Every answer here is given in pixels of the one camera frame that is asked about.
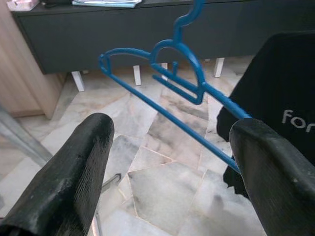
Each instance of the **wooden panel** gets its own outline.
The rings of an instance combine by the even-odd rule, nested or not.
[[[12,114],[51,117],[63,82],[43,75],[5,1],[0,1],[0,103]]]

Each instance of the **white marble tile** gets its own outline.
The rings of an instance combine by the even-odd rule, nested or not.
[[[40,167],[36,163],[25,158],[0,181],[0,196],[4,202],[0,217],[6,216],[39,170]]]
[[[129,177],[127,174],[125,175],[125,177],[123,177],[122,181],[119,183],[118,188],[121,191],[125,200],[130,199],[132,197],[131,185],[130,185]]]
[[[130,93],[100,112],[113,119],[116,132],[137,138],[148,132],[157,114],[157,111]]]
[[[208,120],[208,100],[195,105],[167,88],[163,90],[161,98],[161,105],[174,114],[181,113],[183,116],[189,114]]]
[[[56,128],[57,120],[48,120],[46,116],[18,118],[17,121],[37,140],[43,140]]]
[[[148,150],[144,147],[140,147],[134,161],[131,164],[129,171],[147,169],[169,162],[172,162],[170,158],[163,156],[157,152]]]
[[[180,236],[262,236],[263,228],[250,203],[227,188],[222,176],[207,171]]]
[[[72,75],[69,73],[65,83],[63,85],[63,89],[61,91],[58,103],[55,108],[55,112],[53,117],[51,118],[51,121],[59,121],[75,96],[79,93],[78,88],[74,82],[74,79]]]
[[[101,222],[114,210],[121,207],[125,199],[117,186],[113,186],[101,194],[98,201],[98,212]]]
[[[3,197],[0,195],[0,209],[4,207],[4,200]]]
[[[96,89],[78,93],[58,125],[64,125],[69,122],[82,122],[90,114],[101,112],[107,106],[111,105],[129,93],[124,88]]]
[[[204,74],[206,76],[206,82],[213,86],[215,89],[219,90],[226,96],[230,96],[234,87],[237,85],[239,80],[242,78],[242,75],[238,75],[234,70],[230,68],[230,65],[233,62],[230,59],[226,58],[223,65],[222,74],[219,78],[215,78],[213,74],[213,69],[215,65],[215,60],[210,62],[202,63]],[[241,67],[238,67],[238,64],[235,64],[235,70],[244,70],[247,68],[249,62],[244,63]]]
[[[113,73],[130,85],[134,83],[132,66],[114,68]],[[84,81],[85,91],[121,87],[113,79],[104,75],[101,70],[89,71],[88,74],[81,73],[81,76]]]
[[[208,128],[215,128],[217,125],[217,116],[222,109],[223,105],[219,103],[215,98],[212,96],[208,96],[208,120],[210,127]]]
[[[0,146],[0,180],[9,174],[27,156],[14,147]]]
[[[214,144],[228,156],[232,156],[230,143],[226,142],[217,134],[216,126],[213,122],[211,123],[211,121],[209,121],[209,126],[205,135],[205,139]],[[206,172],[206,170],[211,170],[222,175],[226,167],[227,164],[225,162],[220,160],[216,155],[214,155],[205,147],[202,148],[198,170],[202,172]]]
[[[129,172],[138,216],[175,235],[189,211],[202,174],[180,164]]]
[[[139,150],[141,141],[141,139],[124,135],[118,136],[113,141],[109,152],[104,181],[107,181],[118,173],[125,176]]]
[[[234,72],[236,76],[242,76],[252,59],[253,56],[230,57],[224,60],[224,66]]]
[[[79,124],[80,122],[73,121],[59,125],[41,141],[41,144],[55,155]]]
[[[102,221],[102,229],[105,236],[171,236],[121,209]]]
[[[181,77],[182,79],[186,80],[187,82],[190,82],[191,84],[197,86],[198,83],[197,83],[197,79],[195,77],[195,73],[194,71],[192,70],[192,67],[191,65],[189,64],[189,62],[186,62],[186,61],[179,61],[178,62],[178,72],[177,72],[177,76]],[[168,69],[172,72],[173,71],[173,65],[171,63],[168,64]],[[185,89],[184,87],[180,86],[179,84],[177,84],[176,82],[172,81],[172,80],[168,80],[171,84],[174,84],[176,87],[180,88],[181,90],[183,90],[184,92],[192,95],[193,97],[195,97],[196,95],[193,94],[192,92],[190,92],[189,90]],[[174,97],[176,99],[180,98],[181,100],[185,101],[185,105],[187,105],[188,103],[191,105],[189,107],[189,110],[193,111],[195,113],[200,113],[201,109],[198,108],[199,105],[193,105],[192,103],[186,101],[184,98],[182,98],[181,96],[179,96],[177,93],[173,92],[171,89],[169,88],[166,88],[164,90],[164,92],[166,92],[168,95],[172,94],[175,95]],[[207,103],[208,102],[208,99],[207,99],[207,95],[204,94],[205,96],[203,97],[203,102],[204,103]]]
[[[189,115],[189,118],[186,120],[183,119],[181,114],[177,116],[199,134],[205,135],[207,121],[192,115]],[[161,114],[157,114],[148,134],[144,138],[142,146],[193,168],[198,167],[202,149],[200,143]]]
[[[134,207],[133,197],[122,203],[121,209],[129,213],[130,215],[137,216],[136,209]]]
[[[92,227],[90,227],[90,229],[88,231],[88,236],[94,236]]]
[[[4,135],[0,134],[0,145],[8,144],[8,140],[4,137]]]

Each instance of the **black garment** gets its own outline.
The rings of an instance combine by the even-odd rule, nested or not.
[[[230,98],[253,118],[288,139],[315,165],[315,32],[271,37],[250,63]],[[237,119],[223,108],[217,132],[226,141]],[[230,167],[224,181],[247,196]]]

